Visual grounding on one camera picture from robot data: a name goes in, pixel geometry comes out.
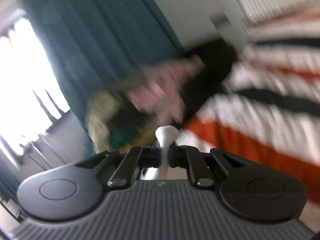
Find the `window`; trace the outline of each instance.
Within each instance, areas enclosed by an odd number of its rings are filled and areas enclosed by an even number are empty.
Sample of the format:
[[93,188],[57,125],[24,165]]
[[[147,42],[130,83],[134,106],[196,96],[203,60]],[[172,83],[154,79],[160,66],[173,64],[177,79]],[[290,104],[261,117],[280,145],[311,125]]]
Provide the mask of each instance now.
[[25,18],[0,37],[0,105],[0,135],[19,155],[70,109]]

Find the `controller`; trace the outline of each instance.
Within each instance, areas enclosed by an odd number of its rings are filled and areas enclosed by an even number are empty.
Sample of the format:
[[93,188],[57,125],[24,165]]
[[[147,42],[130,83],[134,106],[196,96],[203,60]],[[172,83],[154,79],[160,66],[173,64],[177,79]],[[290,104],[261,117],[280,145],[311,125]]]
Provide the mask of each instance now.
[[[296,178],[221,149],[177,146],[160,127],[159,147],[108,150],[22,182],[29,217],[12,239],[306,240],[298,221],[307,191]],[[141,179],[157,168],[153,180]],[[168,168],[186,170],[168,179]]]

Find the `teal curtain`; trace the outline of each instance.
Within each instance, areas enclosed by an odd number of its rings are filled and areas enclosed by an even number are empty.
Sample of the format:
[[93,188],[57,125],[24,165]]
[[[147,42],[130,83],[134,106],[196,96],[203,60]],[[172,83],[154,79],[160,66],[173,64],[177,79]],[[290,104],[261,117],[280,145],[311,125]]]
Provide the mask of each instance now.
[[18,168],[11,163],[0,149],[0,195],[12,198],[15,202],[17,202],[17,189],[20,184],[16,178],[17,173]]
[[153,0],[22,0],[71,111],[142,65],[183,49]]

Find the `circular button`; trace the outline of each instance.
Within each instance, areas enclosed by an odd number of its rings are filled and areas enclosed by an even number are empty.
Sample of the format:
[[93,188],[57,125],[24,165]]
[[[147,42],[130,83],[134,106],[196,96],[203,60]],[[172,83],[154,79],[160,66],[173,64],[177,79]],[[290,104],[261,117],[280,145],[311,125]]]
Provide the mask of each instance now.
[[44,183],[39,191],[46,199],[65,200],[76,193],[77,185],[71,180],[55,179]]
[[248,192],[262,199],[276,199],[283,195],[284,186],[272,179],[255,179],[248,186]]
[[212,179],[209,178],[201,178],[198,180],[198,187],[203,187],[203,188],[207,188],[207,187],[211,187],[214,184]]

